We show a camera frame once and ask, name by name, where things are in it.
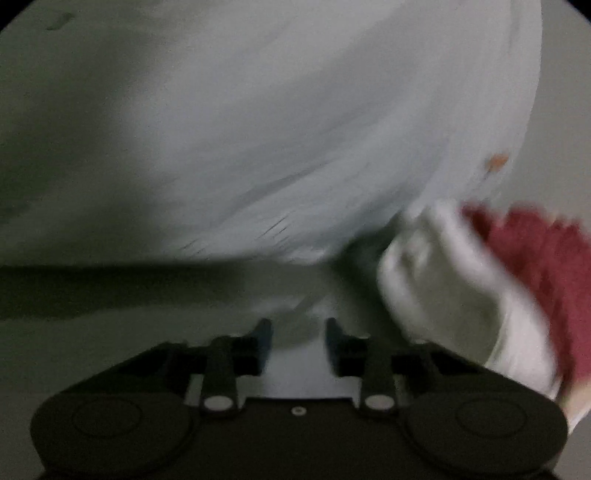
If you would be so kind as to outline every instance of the white cloth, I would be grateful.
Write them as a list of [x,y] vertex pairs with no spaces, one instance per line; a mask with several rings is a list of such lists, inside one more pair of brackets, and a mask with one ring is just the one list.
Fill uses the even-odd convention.
[[535,298],[486,250],[456,203],[409,219],[378,267],[385,304],[429,340],[554,399],[560,380]]
[[0,263],[313,261],[486,196],[540,51],[539,0],[37,0],[0,40]]

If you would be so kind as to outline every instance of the wrinkled cloth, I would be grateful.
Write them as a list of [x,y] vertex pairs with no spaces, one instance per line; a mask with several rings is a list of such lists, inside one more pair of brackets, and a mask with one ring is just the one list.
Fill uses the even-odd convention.
[[539,0],[37,0],[0,40],[0,263],[316,261],[489,196],[540,57]]
[[459,204],[436,203],[409,218],[377,278],[410,340],[438,343],[555,399],[561,379],[544,312],[487,251]]
[[544,310],[564,381],[591,378],[591,243],[579,224],[549,222],[534,208],[502,216],[469,206],[463,213]]

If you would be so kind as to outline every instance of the white button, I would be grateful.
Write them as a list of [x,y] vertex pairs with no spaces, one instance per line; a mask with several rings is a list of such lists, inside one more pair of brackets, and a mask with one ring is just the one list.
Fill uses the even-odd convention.
[[226,411],[230,410],[234,405],[234,402],[229,397],[224,397],[223,395],[216,395],[214,397],[208,397],[203,402],[203,405],[206,409],[210,411]]

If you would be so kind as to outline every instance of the black plastic mount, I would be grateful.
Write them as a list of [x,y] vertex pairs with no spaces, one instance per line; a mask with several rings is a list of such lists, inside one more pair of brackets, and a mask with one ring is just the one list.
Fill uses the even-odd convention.
[[[50,398],[31,421],[46,478],[552,478],[567,438],[553,402],[436,345],[393,349],[335,319],[329,361],[361,378],[359,408],[239,408],[236,377],[262,374],[271,339],[261,320],[206,347],[163,343]],[[194,374],[198,408],[184,403]]]

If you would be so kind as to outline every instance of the red fabric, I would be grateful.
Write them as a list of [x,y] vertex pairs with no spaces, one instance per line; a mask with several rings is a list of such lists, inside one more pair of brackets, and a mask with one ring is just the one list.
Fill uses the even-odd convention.
[[549,223],[527,208],[502,217],[467,206],[463,214],[546,313],[564,380],[591,378],[591,244],[579,224]]

